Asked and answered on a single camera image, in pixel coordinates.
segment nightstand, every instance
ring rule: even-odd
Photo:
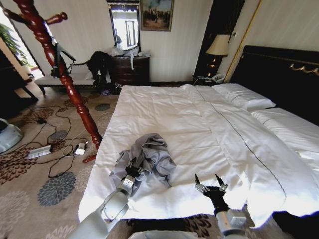
[[[131,86],[150,85],[150,58],[135,56],[133,59],[134,70],[131,69],[129,56],[113,57],[112,82]]]
[[[223,82],[218,83],[213,80],[209,81],[208,79],[201,79],[201,77],[199,76],[193,76],[193,84],[196,86],[215,86],[215,85],[223,84]]]

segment picture frame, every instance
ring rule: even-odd
[[[170,31],[174,0],[141,0],[141,30]]]

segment wooden pole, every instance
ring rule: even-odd
[[[46,59],[53,67],[56,55],[51,37],[47,32],[44,23],[47,22],[47,24],[54,24],[59,23],[62,20],[66,20],[66,13],[62,12],[61,14],[57,14],[45,21],[36,10],[34,6],[34,0],[13,1],[20,8],[21,14],[16,14],[8,9],[4,9],[4,13],[7,17],[15,21],[24,23],[33,32],[35,39],[41,43],[44,49]],[[86,130],[91,135],[92,141],[93,143],[95,143],[95,146],[98,149],[102,141],[102,137],[100,136],[96,124],[92,119],[88,109],[83,104],[81,95],[74,87],[73,80],[67,72],[67,67],[62,57],[60,58],[59,62],[59,74],[61,83],[65,86],[71,102],[75,105],[77,113],[80,115]]]
[[[249,30],[250,30],[250,27],[252,26],[252,23],[253,23],[253,21],[254,21],[254,19],[255,19],[255,16],[256,16],[256,14],[257,14],[257,12],[258,12],[258,10],[259,10],[259,7],[261,6],[261,2],[262,2],[262,0],[259,0],[258,5],[257,5],[257,7],[256,7],[256,9],[255,9],[255,11],[254,11],[254,14],[253,14],[253,16],[251,17],[251,19],[250,19],[250,21],[249,21],[249,24],[248,24],[248,26],[247,26],[247,28],[246,28],[246,30],[245,30],[245,33],[244,33],[244,35],[243,35],[243,38],[241,39],[241,41],[240,41],[240,43],[239,43],[239,46],[238,46],[237,51],[236,51],[236,53],[235,53],[235,56],[234,56],[234,58],[232,59],[232,61],[231,61],[231,63],[230,63],[230,66],[229,66],[229,68],[228,68],[228,70],[227,70],[227,73],[226,73],[226,76],[225,76],[225,80],[224,80],[225,83],[228,83],[228,82],[230,81],[230,79],[229,79],[229,74],[232,74],[232,73],[234,72],[234,71],[233,71],[233,67],[235,67],[235,63],[238,63],[238,60],[237,60],[238,58],[237,58],[237,56],[238,56],[238,54],[239,54],[240,52],[242,52],[244,40],[246,39],[246,36],[247,36],[247,34],[248,34]]]

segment white bedsheet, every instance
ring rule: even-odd
[[[226,203],[241,209],[247,202],[257,227],[273,211],[302,216],[319,210],[319,187],[311,169],[211,87],[124,86],[80,203],[81,221],[114,190],[109,174],[118,153],[151,132],[164,138],[177,164],[172,187],[151,175],[129,199],[125,219],[213,214],[211,201],[194,187],[195,173],[212,186],[218,185],[218,174],[229,185]]]

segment lamp base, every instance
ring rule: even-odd
[[[207,73],[206,76],[213,77],[217,74],[218,68],[220,66],[223,56],[214,55],[210,63],[207,64]]]

